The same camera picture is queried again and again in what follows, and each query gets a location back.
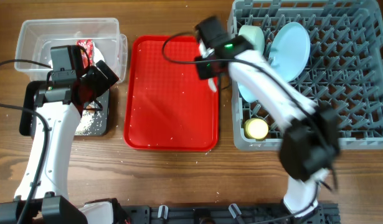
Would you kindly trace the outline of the red snack wrapper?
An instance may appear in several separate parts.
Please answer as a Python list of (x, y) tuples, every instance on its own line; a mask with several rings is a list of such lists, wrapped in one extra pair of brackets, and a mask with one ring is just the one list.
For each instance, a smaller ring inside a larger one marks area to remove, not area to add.
[(93, 51), (94, 51), (94, 43), (92, 39), (80, 39), (76, 41), (76, 45), (81, 46), (85, 49), (85, 51), (81, 50), (82, 53), (82, 61), (84, 67), (88, 67), (93, 64)]

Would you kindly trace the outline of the white napkin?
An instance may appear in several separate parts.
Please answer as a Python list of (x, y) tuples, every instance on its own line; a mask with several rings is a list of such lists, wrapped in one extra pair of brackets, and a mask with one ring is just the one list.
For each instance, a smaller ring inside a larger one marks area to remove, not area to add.
[(93, 63), (96, 64), (99, 61), (105, 61), (105, 58), (102, 54), (102, 52), (96, 47), (96, 45), (93, 45)]

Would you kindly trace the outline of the brown food stick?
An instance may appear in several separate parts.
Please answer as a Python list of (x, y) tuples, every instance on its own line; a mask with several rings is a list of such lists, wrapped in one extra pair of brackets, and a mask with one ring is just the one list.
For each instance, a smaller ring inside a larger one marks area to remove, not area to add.
[(84, 110), (87, 110), (87, 111), (96, 111), (97, 108), (92, 104), (88, 104), (86, 107), (84, 107)]

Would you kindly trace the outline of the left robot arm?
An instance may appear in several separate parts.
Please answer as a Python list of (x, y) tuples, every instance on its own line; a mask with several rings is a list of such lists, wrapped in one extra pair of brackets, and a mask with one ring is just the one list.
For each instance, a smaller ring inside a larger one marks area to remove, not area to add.
[(117, 200), (97, 200), (77, 208), (68, 200), (67, 174), (76, 129), (86, 106), (96, 102), (118, 77), (102, 60), (90, 63), (79, 45), (50, 50), (45, 80), (27, 86), (21, 134), (33, 135), (25, 174), (11, 202), (0, 203), (0, 223), (117, 223), (126, 213)]

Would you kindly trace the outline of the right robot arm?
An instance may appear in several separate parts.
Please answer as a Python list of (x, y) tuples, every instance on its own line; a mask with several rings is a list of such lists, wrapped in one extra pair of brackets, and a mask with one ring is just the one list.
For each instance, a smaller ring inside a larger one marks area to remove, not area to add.
[(195, 26), (201, 79), (227, 72), (263, 105), (282, 131), (279, 160), (289, 175), (283, 204), (302, 218), (318, 206), (320, 185), (340, 154), (337, 114), (296, 91), (241, 35), (231, 37), (215, 17)]

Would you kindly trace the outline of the white plastic spoon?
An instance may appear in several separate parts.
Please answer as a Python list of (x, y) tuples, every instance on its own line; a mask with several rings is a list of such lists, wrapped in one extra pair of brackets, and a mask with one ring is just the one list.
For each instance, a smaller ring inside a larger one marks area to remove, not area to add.
[(215, 83), (214, 79), (213, 78), (210, 78), (208, 79), (208, 86), (210, 88), (210, 90), (214, 93), (217, 92), (217, 84)]

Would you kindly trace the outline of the light blue plate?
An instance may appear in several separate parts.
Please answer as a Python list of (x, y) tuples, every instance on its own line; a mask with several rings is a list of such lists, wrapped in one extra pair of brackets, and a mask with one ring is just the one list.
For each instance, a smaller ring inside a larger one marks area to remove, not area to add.
[(310, 37), (297, 22), (283, 26), (275, 36), (269, 53), (271, 67), (286, 82), (296, 79), (310, 57)]

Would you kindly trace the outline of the light blue bowl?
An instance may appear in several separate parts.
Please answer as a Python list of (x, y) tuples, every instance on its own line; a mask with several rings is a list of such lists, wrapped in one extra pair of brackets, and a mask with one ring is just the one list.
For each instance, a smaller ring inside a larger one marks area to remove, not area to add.
[(257, 98), (255, 95), (245, 86), (243, 86), (241, 83), (238, 83), (239, 93), (240, 96), (247, 102), (247, 103), (253, 103), (257, 101)]

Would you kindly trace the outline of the yellow plastic cup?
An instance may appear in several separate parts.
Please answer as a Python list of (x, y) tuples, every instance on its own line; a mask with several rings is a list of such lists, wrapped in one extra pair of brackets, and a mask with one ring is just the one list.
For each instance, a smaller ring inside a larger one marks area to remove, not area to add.
[(264, 139), (267, 136), (268, 131), (268, 124), (263, 119), (251, 118), (244, 122), (244, 133), (249, 139)]

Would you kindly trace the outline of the mint green bowl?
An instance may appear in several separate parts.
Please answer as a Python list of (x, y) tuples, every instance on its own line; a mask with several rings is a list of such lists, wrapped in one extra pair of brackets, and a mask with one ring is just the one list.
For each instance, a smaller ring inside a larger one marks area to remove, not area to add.
[(263, 55), (265, 50), (265, 36), (263, 30), (258, 26), (243, 25), (239, 30), (239, 35), (247, 39)]

